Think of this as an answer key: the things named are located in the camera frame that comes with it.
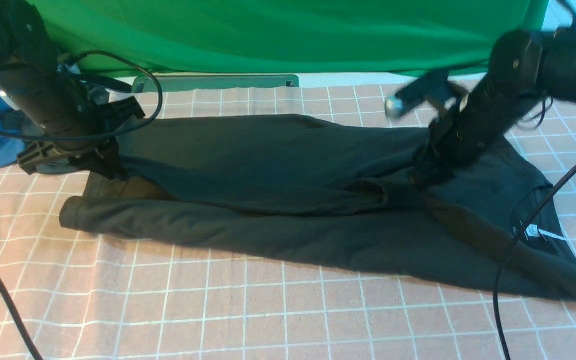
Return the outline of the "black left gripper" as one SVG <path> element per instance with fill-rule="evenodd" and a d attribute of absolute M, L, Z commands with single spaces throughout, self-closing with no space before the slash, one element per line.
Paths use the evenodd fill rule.
<path fill-rule="evenodd" d="M 141 120 L 146 116 L 136 98 L 107 104 L 93 104 L 89 111 L 76 112 L 75 119 L 91 118 L 90 130 L 98 134 L 85 134 L 81 124 L 64 127 L 63 136 L 43 136 L 29 142 L 17 156 L 18 166 L 26 174 L 38 173 L 38 168 L 58 160 L 66 160 L 76 171 L 89 171 L 107 179 L 126 176 L 119 155 L 118 136 L 128 121 Z"/>

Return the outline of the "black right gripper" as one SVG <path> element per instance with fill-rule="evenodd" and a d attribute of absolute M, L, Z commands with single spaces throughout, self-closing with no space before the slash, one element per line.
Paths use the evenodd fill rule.
<path fill-rule="evenodd" d="M 543 100 L 544 94 L 534 89 L 507 94 L 485 75 L 430 123 L 429 138 L 407 175 L 410 183 L 428 188 L 447 182 L 455 170 L 471 166 Z"/>

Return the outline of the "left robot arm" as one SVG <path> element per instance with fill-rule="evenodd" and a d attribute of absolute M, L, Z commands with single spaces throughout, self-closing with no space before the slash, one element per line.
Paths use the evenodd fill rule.
<path fill-rule="evenodd" d="M 65 160 L 76 171 L 124 178 L 115 132 L 145 114 L 133 97 L 98 103 L 92 87 L 112 80 L 71 73 L 78 59 L 52 42 L 34 5 L 0 0 L 0 89 L 43 131 L 18 155 L 19 167 L 35 174 L 41 165 Z"/>

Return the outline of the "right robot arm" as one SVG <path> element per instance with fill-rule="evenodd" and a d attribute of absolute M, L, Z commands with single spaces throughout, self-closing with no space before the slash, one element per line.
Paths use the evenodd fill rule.
<path fill-rule="evenodd" d="M 471 166 L 547 98 L 576 104 L 576 30 L 506 32 L 471 90 L 451 82 L 449 73 L 433 70 L 409 85 L 414 104 L 426 102 L 438 112 L 409 172 L 418 188 L 445 183 Z"/>

